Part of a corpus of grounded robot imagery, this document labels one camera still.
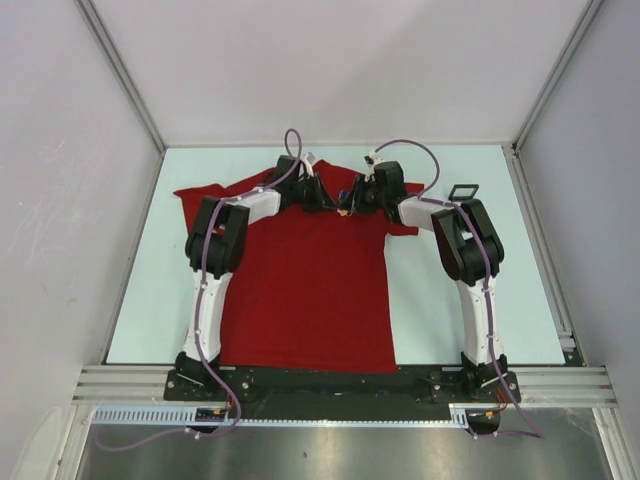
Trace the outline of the red t-shirt garment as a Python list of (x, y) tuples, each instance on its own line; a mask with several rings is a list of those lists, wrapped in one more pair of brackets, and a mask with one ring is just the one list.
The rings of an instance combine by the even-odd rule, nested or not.
[(415, 227), (384, 212), (342, 216), (299, 205), (253, 223), (239, 268), (211, 281), (178, 366), (223, 365), (393, 373), (386, 239)]

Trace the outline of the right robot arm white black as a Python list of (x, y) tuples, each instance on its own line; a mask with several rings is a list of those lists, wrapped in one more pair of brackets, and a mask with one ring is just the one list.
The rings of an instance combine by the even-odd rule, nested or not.
[(351, 189), (339, 194), (339, 209), (363, 214), (382, 211), (394, 224), (434, 234), (443, 269), (460, 296), (465, 340), (461, 388), (469, 399), (484, 401), (508, 373), (495, 308), (504, 247), (493, 223), (480, 200), (411, 194), (397, 162), (368, 160), (370, 172), (357, 176)]

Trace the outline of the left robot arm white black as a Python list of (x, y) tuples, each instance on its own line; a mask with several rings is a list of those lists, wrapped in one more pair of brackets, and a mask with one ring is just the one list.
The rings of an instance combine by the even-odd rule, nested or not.
[(282, 155), (268, 183), (231, 197), (207, 196), (199, 204), (185, 245), (195, 282), (193, 320), (175, 362), (176, 370), (187, 376), (187, 389), (199, 399), (214, 397), (221, 387), (220, 374), (208, 366), (221, 353), (225, 298), (243, 260), (249, 227), (291, 205), (313, 212), (333, 206), (314, 163), (311, 153)]

